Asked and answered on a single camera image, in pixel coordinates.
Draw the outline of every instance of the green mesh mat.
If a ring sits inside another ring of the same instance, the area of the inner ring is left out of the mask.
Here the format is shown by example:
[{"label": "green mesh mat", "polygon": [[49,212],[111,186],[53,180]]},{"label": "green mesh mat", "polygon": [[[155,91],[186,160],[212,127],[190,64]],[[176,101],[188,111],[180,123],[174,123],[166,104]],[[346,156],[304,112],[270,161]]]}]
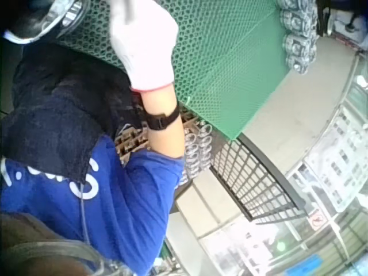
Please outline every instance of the green mesh mat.
[{"label": "green mesh mat", "polygon": [[[288,72],[273,0],[161,0],[179,25],[173,54],[179,100],[234,139]],[[109,44],[109,7],[91,0],[60,43],[121,67]]]}]

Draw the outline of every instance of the person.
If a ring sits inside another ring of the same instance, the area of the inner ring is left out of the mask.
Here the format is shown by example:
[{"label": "person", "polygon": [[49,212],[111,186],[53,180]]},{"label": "person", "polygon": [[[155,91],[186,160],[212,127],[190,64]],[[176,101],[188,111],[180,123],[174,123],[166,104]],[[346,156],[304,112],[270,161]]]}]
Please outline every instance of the person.
[{"label": "person", "polygon": [[[111,45],[129,81],[48,43],[25,48],[17,68],[14,111],[1,126],[9,275],[88,275],[101,266],[147,275],[163,245],[185,144],[171,64],[178,25],[154,0],[111,0],[110,8]],[[140,94],[151,149],[122,166],[113,138],[139,124],[129,119],[131,90]]]}]

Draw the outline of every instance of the warning sign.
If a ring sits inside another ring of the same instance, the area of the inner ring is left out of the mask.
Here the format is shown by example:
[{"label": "warning sign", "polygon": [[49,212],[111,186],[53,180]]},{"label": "warning sign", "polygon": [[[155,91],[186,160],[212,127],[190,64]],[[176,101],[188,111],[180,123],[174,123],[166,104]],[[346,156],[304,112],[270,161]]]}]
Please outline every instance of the warning sign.
[{"label": "warning sign", "polygon": [[309,224],[317,231],[327,222],[327,218],[320,209],[315,209],[308,217]]}]

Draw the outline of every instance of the black towel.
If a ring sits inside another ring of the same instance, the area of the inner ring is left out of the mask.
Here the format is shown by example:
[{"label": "black towel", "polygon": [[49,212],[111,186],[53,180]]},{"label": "black towel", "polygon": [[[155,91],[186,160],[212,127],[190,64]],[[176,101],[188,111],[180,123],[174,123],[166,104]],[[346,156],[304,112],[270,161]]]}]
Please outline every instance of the black towel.
[{"label": "black towel", "polygon": [[2,155],[45,173],[85,182],[100,135],[140,127],[128,76],[55,44],[24,50],[13,81],[14,111],[1,121]]}]

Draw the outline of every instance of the stacked cans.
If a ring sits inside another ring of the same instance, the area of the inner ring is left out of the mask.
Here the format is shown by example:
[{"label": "stacked cans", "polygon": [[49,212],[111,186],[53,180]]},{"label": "stacked cans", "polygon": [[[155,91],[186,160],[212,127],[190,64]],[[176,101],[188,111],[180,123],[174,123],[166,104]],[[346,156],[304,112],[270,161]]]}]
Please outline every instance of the stacked cans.
[{"label": "stacked cans", "polygon": [[205,121],[199,121],[196,125],[197,135],[185,129],[185,168],[179,186],[211,166],[212,126]]},{"label": "stacked cans", "polygon": [[282,8],[281,23],[290,31],[283,40],[286,64],[305,74],[317,55],[317,5],[314,0],[278,0],[278,4]]}]

